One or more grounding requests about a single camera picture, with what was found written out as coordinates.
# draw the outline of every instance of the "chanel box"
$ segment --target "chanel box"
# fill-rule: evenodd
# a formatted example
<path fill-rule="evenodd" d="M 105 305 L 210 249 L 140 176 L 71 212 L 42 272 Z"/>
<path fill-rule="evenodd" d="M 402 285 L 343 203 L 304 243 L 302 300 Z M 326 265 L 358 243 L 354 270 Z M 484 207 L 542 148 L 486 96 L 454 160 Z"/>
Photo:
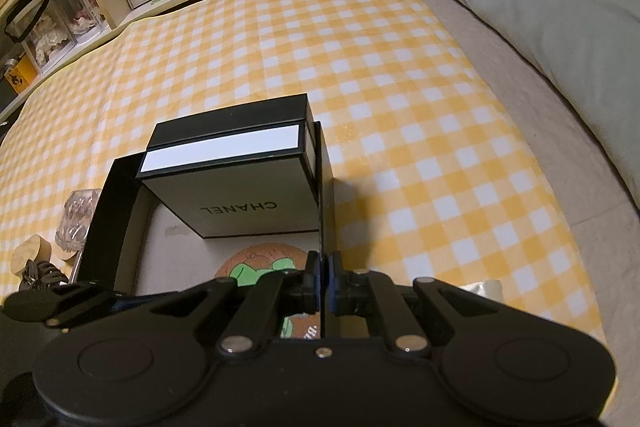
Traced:
<path fill-rule="evenodd" d="M 306 94 L 162 122 L 138 179 L 203 238 L 318 227 L 316 137 Z"/>

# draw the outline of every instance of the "gray pillow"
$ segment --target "gray pillow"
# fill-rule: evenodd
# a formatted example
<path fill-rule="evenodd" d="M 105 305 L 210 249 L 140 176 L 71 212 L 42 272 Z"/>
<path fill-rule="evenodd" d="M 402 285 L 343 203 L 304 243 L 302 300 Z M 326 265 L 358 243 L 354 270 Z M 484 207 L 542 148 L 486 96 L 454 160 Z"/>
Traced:
<path fill-rule="evenodd" d="M 459 0 L 574 106 L 640 206 L 640 0 Z"/>

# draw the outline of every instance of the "white stripe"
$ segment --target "white stripe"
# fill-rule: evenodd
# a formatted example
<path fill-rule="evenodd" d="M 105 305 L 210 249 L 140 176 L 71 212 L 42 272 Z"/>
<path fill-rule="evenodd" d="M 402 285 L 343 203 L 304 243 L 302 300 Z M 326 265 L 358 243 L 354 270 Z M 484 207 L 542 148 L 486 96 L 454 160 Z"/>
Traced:
<path fill-rule="evenodd" d="M 248 154 L 294 149 L 298 146 L 299 129 L 299 125 L 287 125 L 286 127 L 230 134 L 149 151 L 146 153 L 140 172 Z"/>

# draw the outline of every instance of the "bed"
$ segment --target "bed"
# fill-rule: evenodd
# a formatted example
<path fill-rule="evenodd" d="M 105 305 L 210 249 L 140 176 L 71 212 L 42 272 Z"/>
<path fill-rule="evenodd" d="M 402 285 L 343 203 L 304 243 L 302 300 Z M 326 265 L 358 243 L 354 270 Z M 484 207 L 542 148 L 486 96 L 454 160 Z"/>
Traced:
<path fill-rule="evenodd" d="M 455 0 L 255 1 L 132 24 L 30 97 L 0 148 L 2 295 L 12 249 L 34 232 L 53 242 L 68 193 L 101 186 L 157 121 L 306 91 L 350 267 L 495 277 L 507 303 L 606 337 L 621 382 L 607 419 L 631 425 L 637 209 L 545 77 Z M 488 228 L 458 235 L 452 220 Z"/>

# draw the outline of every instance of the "open black box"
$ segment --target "open black box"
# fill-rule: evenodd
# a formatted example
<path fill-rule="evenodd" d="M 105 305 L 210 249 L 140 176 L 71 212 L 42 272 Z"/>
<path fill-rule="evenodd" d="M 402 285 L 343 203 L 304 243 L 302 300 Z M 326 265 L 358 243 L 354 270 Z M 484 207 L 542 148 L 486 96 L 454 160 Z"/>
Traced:
<path fill-rule="evenodd" d="M 314 184 L 313 192 L 318 204 L 314 230 L 283 230 L 283 233 L 270 232 L 268 235 L 203 239 L 136 178 L 146 154 L 141 152 L 113 161 L 79 259 L 76 280 L 95 281 L 130 295 L 148 295 L 180 291 L 220 275 L 235 277 L 229 273 L 228 261 L 238 255 L 245 255 L 247 260 L 257 259 L 258 263 L 264 263 L 265 258 L 273 261 L 272 268 L 254 267 L 260 274 L 265 270 L 292 267 L 292 263 L 295 268 L 303 269 L 304 260 L 298 257 L 290 259 L 293 257 L 289 254 L 291 251 L 305 254 L 310 250 L 321 253 L 334 251 L 333 174 L 319 122 L 312 123 L 311 133 L 315 172 L 308 179 Z M 248 157 L 238 164 L 254 161 L 264 162 L 264 159 Z M 290 250 L 284 248 L 284 255 L 274 259 L 282 254 L 282 249 L 278 250 L 280 247 L 290 247 Z M 296 328 L 293 336 L 298 336 L 298 333 L 300 331 Z"/>

